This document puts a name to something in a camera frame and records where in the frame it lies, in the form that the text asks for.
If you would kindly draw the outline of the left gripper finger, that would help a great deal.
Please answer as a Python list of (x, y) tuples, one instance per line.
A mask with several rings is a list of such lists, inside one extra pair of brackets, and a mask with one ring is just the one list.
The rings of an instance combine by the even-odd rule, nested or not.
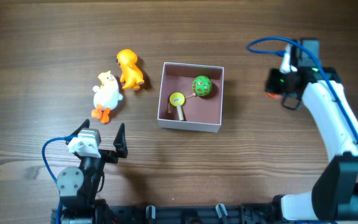
[(116, 148), (117, 156), (120, 158), (126, 158), (128, 151), (127, 151), (127, 143), (125, 137), (125, 124), (121, 123), (116, 137), (113, 142), (114, 147)]
[(70, 141), (79, 134), (83, 128), (90, 127), (90, 120), (86, 119), (75, 131), (73, 131), (68, 137), (66, 137), (65, 144), (69, 145)]

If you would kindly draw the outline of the orange ribbed round toy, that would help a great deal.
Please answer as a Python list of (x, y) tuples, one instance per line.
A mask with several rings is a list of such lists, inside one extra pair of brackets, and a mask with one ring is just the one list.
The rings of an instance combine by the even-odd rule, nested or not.
[(274, 99), (274, 100), (278, 100), (278, 99), (282, 98), (282, 95), (278, 94), (278, 93), (271, 93), (271, 92), (267, 92), (267, 91), (265, 93), (269, 98)]

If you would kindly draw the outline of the white plush duck toy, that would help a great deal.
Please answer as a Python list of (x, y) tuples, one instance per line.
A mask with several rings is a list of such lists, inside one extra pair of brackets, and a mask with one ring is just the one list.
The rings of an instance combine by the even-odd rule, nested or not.
[(118, 81), (110, 70), (100, 73), (98, 79), (101, 81), (101, 85), (93, 87), (94, 109), (91, 112), (91, 116), (105, 124), (110, 120), (110, 111), (114, 110), (118, 102), (123, 100), (123, 95), (119, 92)]

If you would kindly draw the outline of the orange plastic dinosaur toy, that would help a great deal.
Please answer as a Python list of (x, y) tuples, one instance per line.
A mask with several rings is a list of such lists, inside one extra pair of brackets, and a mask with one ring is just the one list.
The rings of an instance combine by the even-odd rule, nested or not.
[(144, 83), (143, 73), (137, 67), (137, 55), (130, 49), (121, 50), (116, 55), (116, 62), (122, 70), (120, 82), (124, 84), (123, 89), (139, 90)]

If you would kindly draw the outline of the wooden rattle drum toy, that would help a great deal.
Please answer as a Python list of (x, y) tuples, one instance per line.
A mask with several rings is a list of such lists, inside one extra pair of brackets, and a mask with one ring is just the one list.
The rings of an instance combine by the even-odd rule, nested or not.
[(175, 107), (177, 109), (177, 113), (178, 113), (178, 119), (180, 121), (184, 120), (184, 115), (183, 115), (183, 110), (182, 110), (182, 106), (185, 104), (185, 100), (187, 98), (191, 98), (196, 96), (195, 93), (192, 93), (190, 96), (185, 96), (180, 92), (174, 92), (170, 95), (169, 97), (169, 102), (168, 102), (168, 113), (171, 113), (171, 106)]

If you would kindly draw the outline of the green patterned ball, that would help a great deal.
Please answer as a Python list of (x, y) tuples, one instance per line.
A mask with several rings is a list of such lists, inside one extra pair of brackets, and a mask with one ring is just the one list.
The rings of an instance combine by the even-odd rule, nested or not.
[(193, 80), (192, 90), (197, 96), (209, 95), (212, 89), (213, 83), (207, 76), (201, 75)]

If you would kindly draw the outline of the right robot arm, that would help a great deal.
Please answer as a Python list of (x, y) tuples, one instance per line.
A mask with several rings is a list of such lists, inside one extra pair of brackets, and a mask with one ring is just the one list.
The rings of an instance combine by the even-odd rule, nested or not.
[(329, 164), (309, 192), (278, 196), (278, 219), (285, 221), (358, 221), (358, 120), (334, 68), (323, 67), (316, 39), (290, 40), (272, 69), (265, 92), (282, 101), (297, 100), (311, 113), (326, 147)]

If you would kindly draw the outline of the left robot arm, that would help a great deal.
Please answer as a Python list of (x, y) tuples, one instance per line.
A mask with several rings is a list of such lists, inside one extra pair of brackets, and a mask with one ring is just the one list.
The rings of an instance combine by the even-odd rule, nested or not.
[(127, 157), (125, 124), (120, 125), (113, 141), (115, 150), (100, 149), (100, 143), (100, 133), (90, 128), (88, 119), (66, 140), (80, 164), (64, 169), (57, 177), (61, 207), (56, 211), (56, 222), (119, 223), (105, 199), (97, 199), (96, 194), (104, 186), (104, 166)]

